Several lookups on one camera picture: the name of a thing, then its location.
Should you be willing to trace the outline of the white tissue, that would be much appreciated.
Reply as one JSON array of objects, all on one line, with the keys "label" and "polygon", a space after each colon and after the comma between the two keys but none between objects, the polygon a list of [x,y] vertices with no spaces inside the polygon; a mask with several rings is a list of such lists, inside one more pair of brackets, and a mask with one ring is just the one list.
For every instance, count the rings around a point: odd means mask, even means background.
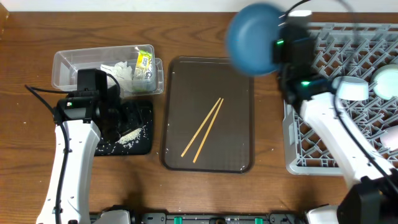
[{"label": "white tissue", "polygon": [[118,62],[113,66],[101,64],[100,70],[114,77],[121,89],[132,92],[132,67],[127,62]]}]

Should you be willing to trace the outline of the light blue bowl with rice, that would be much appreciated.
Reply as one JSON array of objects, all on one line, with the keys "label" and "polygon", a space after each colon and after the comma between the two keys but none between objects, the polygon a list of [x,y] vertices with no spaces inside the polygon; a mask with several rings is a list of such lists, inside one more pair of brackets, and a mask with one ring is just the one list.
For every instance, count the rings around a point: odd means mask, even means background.
[{"label": "light blue bowl with rice", "polygon": [[336,95],[342,100],[363,101],[369,98],[368,82],[356,77],[336,77],[332,81]]}]

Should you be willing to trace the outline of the mint green bowl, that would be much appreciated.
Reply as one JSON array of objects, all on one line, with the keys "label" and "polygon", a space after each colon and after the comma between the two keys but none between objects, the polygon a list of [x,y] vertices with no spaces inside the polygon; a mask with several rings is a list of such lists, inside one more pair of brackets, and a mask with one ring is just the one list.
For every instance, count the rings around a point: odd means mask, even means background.
[{"label": "mint green bowl", "polygon": [[383,100],[390,100],[397,97],[397,65],[385,65],[377,69],[372,82],[375,84],[374,93]]}]

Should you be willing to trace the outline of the blue plate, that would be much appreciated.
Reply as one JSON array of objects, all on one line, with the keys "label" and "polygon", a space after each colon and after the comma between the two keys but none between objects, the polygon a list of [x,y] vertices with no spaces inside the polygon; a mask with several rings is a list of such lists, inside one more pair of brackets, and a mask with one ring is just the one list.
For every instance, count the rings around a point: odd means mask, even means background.
[{"label": "blue plate", "polygon": [[273,62],[273,47],[279,38],[281,15],[279,7],[257,2],[241,9],[230,22],[226,48],[231,63],[247,76],[262,76],[278,69]]}]

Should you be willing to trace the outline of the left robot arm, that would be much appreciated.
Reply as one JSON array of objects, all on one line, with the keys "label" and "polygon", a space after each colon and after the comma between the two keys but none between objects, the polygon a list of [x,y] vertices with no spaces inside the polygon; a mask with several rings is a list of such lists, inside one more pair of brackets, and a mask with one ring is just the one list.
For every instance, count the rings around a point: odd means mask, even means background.
[{"label": "left robot arm", "polygon": [[52,107],[40,88],[26,87],[50,111],[55,123],[55,157],[49,189],[37,223],[90,223],[90,181],[101,140],[121,137],[120,87],[79,85]]}]

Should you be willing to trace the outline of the wooden chopstick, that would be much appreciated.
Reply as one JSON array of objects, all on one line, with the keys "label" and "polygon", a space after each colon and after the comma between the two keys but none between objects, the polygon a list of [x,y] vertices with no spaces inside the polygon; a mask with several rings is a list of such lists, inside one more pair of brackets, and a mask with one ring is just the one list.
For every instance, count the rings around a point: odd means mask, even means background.
[{"label": "wooden chopstick", "polygon": [[193,135],[193,137],[191,138],[191,140],[189,141],[189,143],[187,144],[186,148],[184,149],[184,151],[181,153],[181,157],[184,157],[184,155],[187,153],[187,151],[189,150],[190,146],[192,145],[192,143],[194,142],[194,140],[196,139],[197,135],[199,134],[199,132],[201,131],[201,129],[203,128],[203,126],[205,125],[205,123],[208,121],[210,115],[212,114],[212,112],[215,110],[216,106],[218,105],[218,103],[220,102],[221,98],[218,98],[218,100],[216,101],[216,103],[213,105],[212,109],[209,111],[209,113],[206,115],[205,119],[202,121],[201,125],[199,126],[199,128],[197,129],[197,131],[195,132],[195,134]]},{"label": "wooden chopstick", "polygon": [[203,148],[203,146],[204,146],[204,144],[205,144],[205,142],[206,142],[206,140],[207,140],[207,137],[208,137],[208,135],[209,135],[209,133],[210,133],[212,127],[213,127],[213,124],[214,124],[215,119],[216,119],[216,117],[217,117],[217,115],[218,115],[218,112],[219,112],[219,110],[220,110],[220,108],[221,108],[221,105],[223,104],[223,101],[224,101],[224,98],[221,99],[221,102],[219,103],[219,105],[218,105],[218,107],[217,107],[217,110],[215,111],[215,114],[214,114],[213,117],[212,117],[212,120],[211,120],[211,122],[210,122],[210,124],[209,124],[209,126],[208,126],[208,129],[206,130],[206,133],[205,133],[205,135],[204,135],[204,137],[203,137],[203,139],[202,139],[202,142],[201,142],[201,144],[200,144],[200,147],[198,148],[197,153],[195,154],[195,157],[194,157],[194,159],[193,159],[193,163],[196,163],[196,161],[197,161],[197,159],[198,159],[198,157],[199,157],[199,155],[200,155],[200,153],[201,153],[201,150],[202,150],[202,148]]}]

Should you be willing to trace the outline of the yellow green wrapper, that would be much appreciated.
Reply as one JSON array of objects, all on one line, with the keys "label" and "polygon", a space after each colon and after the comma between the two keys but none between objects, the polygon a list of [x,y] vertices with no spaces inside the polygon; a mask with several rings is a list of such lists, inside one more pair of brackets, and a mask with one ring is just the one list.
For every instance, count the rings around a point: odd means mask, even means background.
[{"label": "yellow green wrapper", "polygon": [[140,50],[132,75],[134,91],[149,91],[152,83],[152,71],[152,54],[145,50]]}]

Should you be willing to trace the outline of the pink white cup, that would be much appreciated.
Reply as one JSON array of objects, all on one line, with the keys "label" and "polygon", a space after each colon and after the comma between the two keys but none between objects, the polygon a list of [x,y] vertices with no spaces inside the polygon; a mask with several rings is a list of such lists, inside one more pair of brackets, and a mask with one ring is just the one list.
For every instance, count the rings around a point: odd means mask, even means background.
[{"label": "pink white cup", "polygon": [[389,151],[395,151],[398,148],[398,127],[393,126],[384,130],[380,137],[380,141]]}]

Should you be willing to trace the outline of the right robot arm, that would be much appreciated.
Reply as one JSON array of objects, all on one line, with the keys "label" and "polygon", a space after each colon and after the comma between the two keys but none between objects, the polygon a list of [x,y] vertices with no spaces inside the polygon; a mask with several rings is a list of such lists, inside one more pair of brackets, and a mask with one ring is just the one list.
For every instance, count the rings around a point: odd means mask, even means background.
[{"label": "right robot arm", "polygon": [[293,15],[291,6],[281,17],[274,62],[279,64],[279,88],[322,140],[348,188],[339,205],[306,212],[307,223],[397,223],[397,169],[370,145],[337,98],[338,88],[312,68],[315,41],[306,16]]}]

